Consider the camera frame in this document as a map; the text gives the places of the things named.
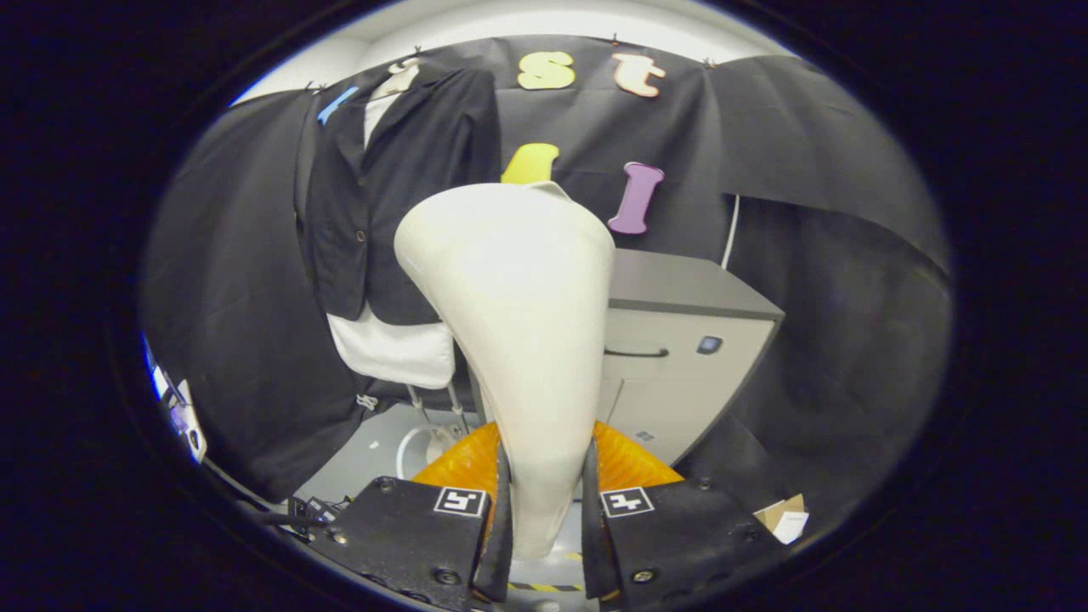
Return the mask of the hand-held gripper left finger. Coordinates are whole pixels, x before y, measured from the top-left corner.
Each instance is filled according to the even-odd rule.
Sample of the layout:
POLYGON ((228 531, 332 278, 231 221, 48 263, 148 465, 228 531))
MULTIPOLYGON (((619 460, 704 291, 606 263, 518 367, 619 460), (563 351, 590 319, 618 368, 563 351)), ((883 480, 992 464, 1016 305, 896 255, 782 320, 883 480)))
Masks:
POLYGON ((312 550, 390 592, 443 611, 507 600, 514 561, 512 478, 487 423, 412 479, 378 477, 312 550))

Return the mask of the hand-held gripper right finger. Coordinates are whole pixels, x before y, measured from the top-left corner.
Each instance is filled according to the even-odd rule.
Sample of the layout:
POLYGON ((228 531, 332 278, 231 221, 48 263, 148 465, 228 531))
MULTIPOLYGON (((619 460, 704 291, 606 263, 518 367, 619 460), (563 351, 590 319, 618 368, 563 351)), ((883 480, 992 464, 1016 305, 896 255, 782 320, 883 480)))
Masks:
POLYGON ((745 589, 786 544, 710 477, 684 478, 606 423, 582 470, 584 592, 604 607, 681 607, 745 589))

